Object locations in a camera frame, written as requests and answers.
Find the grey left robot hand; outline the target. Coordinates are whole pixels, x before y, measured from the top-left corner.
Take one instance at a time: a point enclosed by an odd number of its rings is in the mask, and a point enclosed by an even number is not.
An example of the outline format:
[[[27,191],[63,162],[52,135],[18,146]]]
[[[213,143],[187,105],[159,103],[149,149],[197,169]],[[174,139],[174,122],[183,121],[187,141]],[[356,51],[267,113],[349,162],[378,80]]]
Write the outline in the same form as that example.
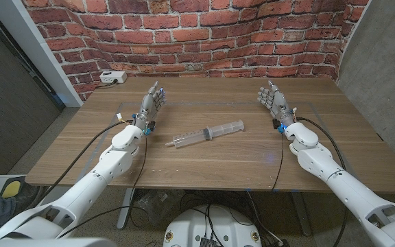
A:
[[[136,114],[132,124],[140,129],[155,121],[158,111],[165,103],[165,91],[158,87],[159,81],[155,81],[147,94],[143,97],[139,112]]]

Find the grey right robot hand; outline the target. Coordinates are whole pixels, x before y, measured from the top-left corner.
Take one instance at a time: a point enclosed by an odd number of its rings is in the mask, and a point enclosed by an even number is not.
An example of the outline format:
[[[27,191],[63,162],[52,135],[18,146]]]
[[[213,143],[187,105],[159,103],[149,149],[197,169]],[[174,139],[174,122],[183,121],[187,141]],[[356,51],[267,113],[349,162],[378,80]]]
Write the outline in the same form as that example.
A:
[[[295,122],[293,110],[279,88],[271,80],[268,80],[268,84],[267,88],[260,88],[257,100],[269,110],[274,119],[284,127],[288,127]]]

